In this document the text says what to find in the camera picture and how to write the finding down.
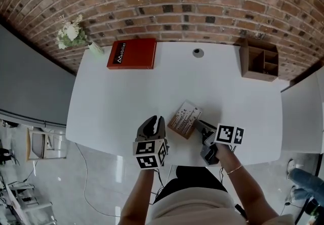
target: person's right arm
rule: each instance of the person's right arm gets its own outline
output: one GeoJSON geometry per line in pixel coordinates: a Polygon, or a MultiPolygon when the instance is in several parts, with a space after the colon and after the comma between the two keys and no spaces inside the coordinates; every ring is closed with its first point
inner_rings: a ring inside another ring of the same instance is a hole
{"type": "Polygon", "coordinates": [[[243,204],[250,224],[261,225],[272,218],[278,217],[278,214],[267,203],[258,183],[243,166],[238,168],[241,163],[236,155],[226,145],[217,144],[217,148],[216,157],[221,162],[226,173],[234,170],[228,176],[243,204]]]}

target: black label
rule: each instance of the black label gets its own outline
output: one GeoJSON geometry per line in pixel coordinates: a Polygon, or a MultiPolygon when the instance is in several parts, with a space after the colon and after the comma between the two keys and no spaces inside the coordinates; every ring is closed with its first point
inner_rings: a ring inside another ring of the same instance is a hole
{"type": "Polygon", "coordinates": [[[117,45],[115,57],[113,59],[113,64],[121,64],[125,52],[126,43],[119,43],[117,45]]]}

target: brown book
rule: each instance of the brown book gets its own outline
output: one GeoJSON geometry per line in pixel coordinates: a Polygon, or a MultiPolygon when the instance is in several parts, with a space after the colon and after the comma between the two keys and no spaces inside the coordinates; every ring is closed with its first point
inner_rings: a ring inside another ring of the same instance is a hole
{"type": "Polygon", "coordinates": [[[115,41],[111,48],[109,69],[153,69],[156,39],[115,41]]]}

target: blue jeans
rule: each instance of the blue jeans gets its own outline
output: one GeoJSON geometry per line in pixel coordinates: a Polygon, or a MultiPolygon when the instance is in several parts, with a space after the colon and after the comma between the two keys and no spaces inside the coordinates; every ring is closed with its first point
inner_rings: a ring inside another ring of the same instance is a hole
{"type": "Polygon", "coordinates": [[[305,200],[313,196],[319,205],[324,207],[324,181],[322,179],[298,168],[293,169],[288,177],[300,187],[294,190],[296,200],[305,200]]]}

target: white shirt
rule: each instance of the white shirt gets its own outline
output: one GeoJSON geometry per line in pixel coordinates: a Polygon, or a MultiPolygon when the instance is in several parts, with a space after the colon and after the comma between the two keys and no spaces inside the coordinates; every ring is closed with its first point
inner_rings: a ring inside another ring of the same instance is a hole
{"type": "MultiPolygon", "coordinates": [[[[192,187],[172,193],[153,204],[148,225],[247,225],[227,192],[192,187]]],[[[293,225],[292,215],[269,220],[263,225],[293,225]]]]}

